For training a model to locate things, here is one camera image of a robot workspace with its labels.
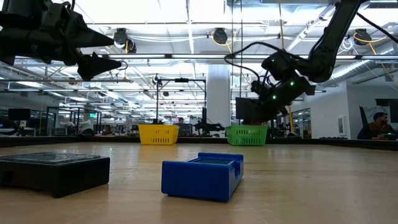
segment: yellow basket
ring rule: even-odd
[[[171,145],[177,142],[177,125],[169,124],[138,124],[141,144]]]

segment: green basket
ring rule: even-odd
[[[266,144],[268,126],[229,126],[228,143],[233,146],[263,146]]]

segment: blue plastic container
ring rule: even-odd
[[[163,161],[162,193],[228,201],[243,177],[243,155],[199,152],[186,162]]]

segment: table surface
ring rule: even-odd
[[[391,151],[113,142],[0,148],[0,156],[31,152],[110,157],[109,184],[60,199],[45,192],[0,188],[2,224],[398,223],[398,153]],[[162,161],[187,160],[198,152],[244,154],[244,177],[228,203],[160,192]]]

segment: plastic basket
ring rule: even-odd
[[[266,144],[268,126],[229,126],[228,143],[233,146],[263,146]]]
[[[171,145],[177,142],[177,125],[169,124],[138,124],[141,144]]]

